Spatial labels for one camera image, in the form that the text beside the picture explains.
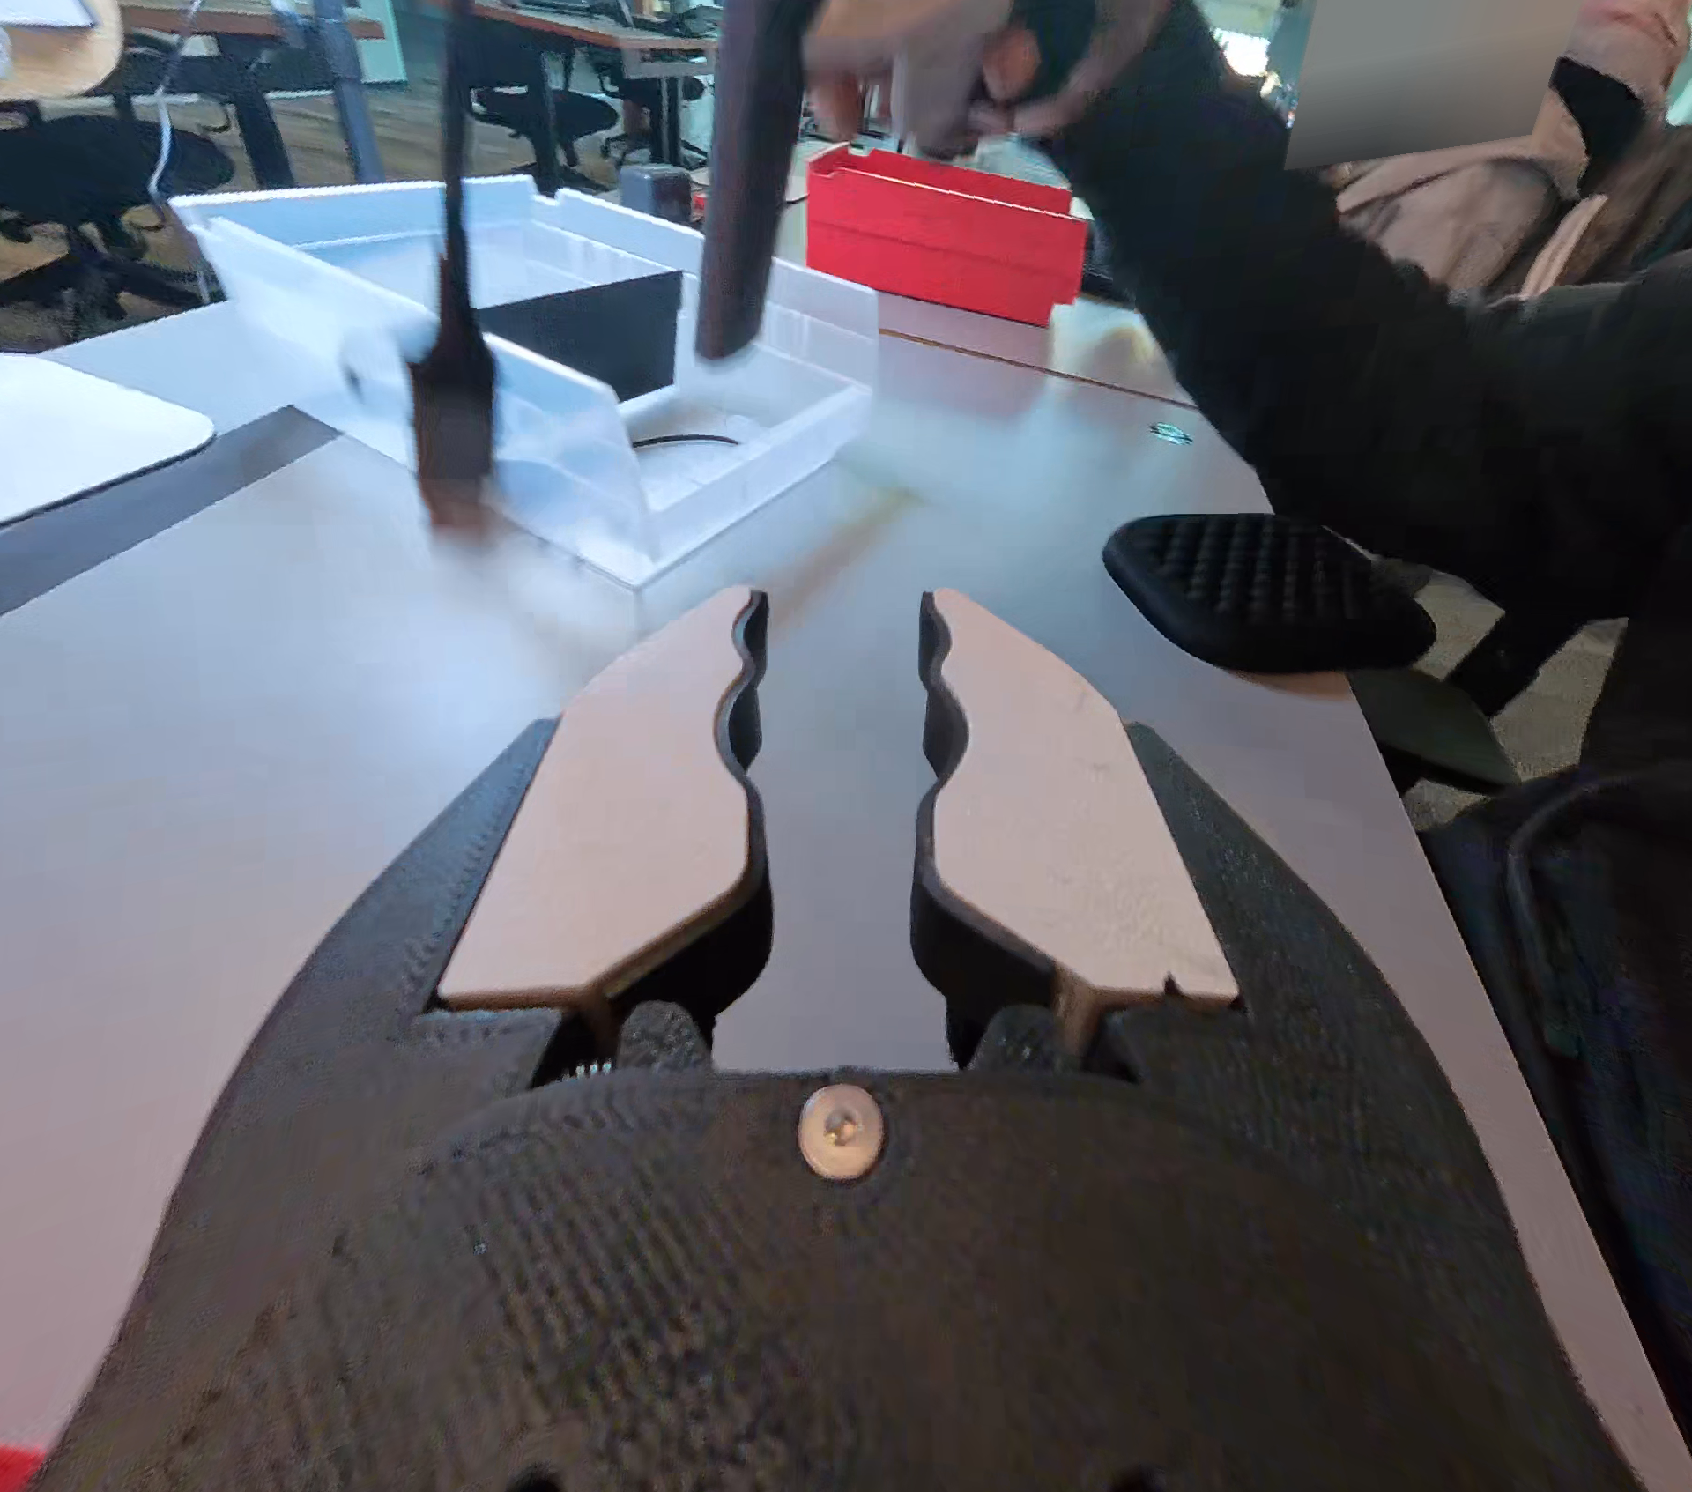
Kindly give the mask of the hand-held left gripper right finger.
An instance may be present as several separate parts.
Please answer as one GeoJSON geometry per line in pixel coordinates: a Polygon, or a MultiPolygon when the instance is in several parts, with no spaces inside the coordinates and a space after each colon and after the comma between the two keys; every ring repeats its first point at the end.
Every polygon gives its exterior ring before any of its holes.
{"type": "Polygon", "coordinates": [[[1226,1011],[1239,981],[1119,713],[969,597],[922,595],[912,955],[954,1017],[1226,1011]]]}

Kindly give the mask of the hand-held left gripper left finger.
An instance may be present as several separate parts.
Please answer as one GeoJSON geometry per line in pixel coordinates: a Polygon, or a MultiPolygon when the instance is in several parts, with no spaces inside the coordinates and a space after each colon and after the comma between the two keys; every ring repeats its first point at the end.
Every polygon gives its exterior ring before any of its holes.
{"type": "Polygon", "coordinates": [[[439,979],[443,1008],[608,1017],[753,902],[768,623],[760,591],[724,589],[572,696],[439,979]]]}

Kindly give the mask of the red plastic bin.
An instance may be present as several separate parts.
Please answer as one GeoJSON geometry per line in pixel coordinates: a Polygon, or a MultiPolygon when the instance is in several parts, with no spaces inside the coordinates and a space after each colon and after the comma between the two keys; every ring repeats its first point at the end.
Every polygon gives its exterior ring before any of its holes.
{"type": "Polygon", "coordinates": [[[1090,226],[1062,189],[883,150],[829,150],[807,170],[817,274],[1023,327],[1082,292],[1090,226]]]}

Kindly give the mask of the grey usb hub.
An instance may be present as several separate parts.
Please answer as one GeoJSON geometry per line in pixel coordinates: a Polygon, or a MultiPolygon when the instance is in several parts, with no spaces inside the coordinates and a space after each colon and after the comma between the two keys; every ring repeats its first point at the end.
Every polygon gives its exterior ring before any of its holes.
{"type": "Polygon", "coordinates": [[[762,323],[817,0],[725,0],[693,349],[730,363],[762,323]]]}

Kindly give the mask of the clear plastic bin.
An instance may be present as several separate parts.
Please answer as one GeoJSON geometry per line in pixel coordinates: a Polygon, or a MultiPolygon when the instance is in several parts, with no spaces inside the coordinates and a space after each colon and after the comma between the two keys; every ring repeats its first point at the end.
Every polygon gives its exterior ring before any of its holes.
{"type": "MultiPolygon", "coordinates": [[[[876,297],[778,263],[762,325],[730,363],[693,349],[702,239],[530,177],[465,186],[472,305],[678,271],[673,383],[621,405],[572,368],[487,335],[495,506],[638,591],[857,439],[876,386],[876,297]]],[[[249,190],[177,203],[240,320],[315,420],[415,469],[407,364],[436,334],[441,182],[249,190]]]]}

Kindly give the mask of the person's right hand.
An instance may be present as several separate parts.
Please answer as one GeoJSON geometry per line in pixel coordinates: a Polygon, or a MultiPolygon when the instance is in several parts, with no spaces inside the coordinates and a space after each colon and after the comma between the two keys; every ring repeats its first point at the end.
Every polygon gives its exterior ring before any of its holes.
{"type": "Polygon", "coordinates": [[[1046,143],[1077,126],[1152,49],[1174,0],[993,0],[927,15],[904,30],[845,35],[817,20],[805,75],[818,125],[849,141],[871,95],[900,139],[950,159],[982,141],[1046,143]]]}

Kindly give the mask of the wooden desk with monitors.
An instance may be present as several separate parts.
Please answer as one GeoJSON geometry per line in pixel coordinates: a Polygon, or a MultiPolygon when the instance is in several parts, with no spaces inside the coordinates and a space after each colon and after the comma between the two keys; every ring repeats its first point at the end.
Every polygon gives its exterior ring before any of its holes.
{"type": "Polygon", "coordinates": [[[534,32],[539,49],[575,44],[575,59],[582,56],[593,69],[610,72],[610,104],[615,109],[642,109],[648,134],[645,158],[680,170],[700,170],[707,151],[693,145],[684,130],[684,106],[702,95],[714,80],[719,39],[714,33],[677,35],[648,27],[626,27],[600,15],[564,15],[512,9],[499,0],[472,0],[469,12],[457,18],[452,0],[425,0],[441,12],[441,94],[446,106],[475,114],[468,75],[465,35],[475,20],[516,23],[534,32]]]}

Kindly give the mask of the black office chair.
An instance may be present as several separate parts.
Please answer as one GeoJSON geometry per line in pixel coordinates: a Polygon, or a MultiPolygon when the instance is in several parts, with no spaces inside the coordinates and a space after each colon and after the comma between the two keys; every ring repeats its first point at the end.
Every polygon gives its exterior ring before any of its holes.
{"type": "Polygon", "coordinates": [[[200,275],[148,261],[126,218],[163,214],[236,177],[229,153],[196,130],[162,134],[134,116],[31,119],[1,130],[4,239],[26,245],[39,228],[62,237],[47,263],[6,275],[1,305],[52,308],[67,320],[121,320],[124,297],[169,312],[205,300],[200,275]]]}
{"type": "MultiPolygon", "coordinates": [[[[590,0],[499,0],[512,9],[590,15],[590,0]]],[[[472,109],[475,116],[527,141],[536,151],[536,185],[604,192],[605,185],[581,170],[577,143],[610,130],[618,112],[598,95],[572,92],[575,44],[539,49],[516,23],[475,20],[465,35],[472,109]]]]}

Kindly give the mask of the black bin divider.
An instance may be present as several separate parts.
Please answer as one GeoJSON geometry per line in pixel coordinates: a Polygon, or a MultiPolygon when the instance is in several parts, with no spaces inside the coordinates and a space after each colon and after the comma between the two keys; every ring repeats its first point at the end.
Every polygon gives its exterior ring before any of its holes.
{"type": "Polygon", "coordinates": [[[626,405],[671,387],[682,295],[682,274],[660,271],[483,306],[477,320],[487,335],[600,381],[626,405]]]}

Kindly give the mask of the white board stand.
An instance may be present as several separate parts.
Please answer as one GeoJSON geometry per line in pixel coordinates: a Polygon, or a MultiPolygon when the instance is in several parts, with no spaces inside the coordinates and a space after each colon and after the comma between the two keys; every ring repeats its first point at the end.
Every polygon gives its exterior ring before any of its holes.
{"type": "Polygon", "coordinates": [[[1,355],[1,527],[200,453],[211,418],[47,357],[1,355]]]}

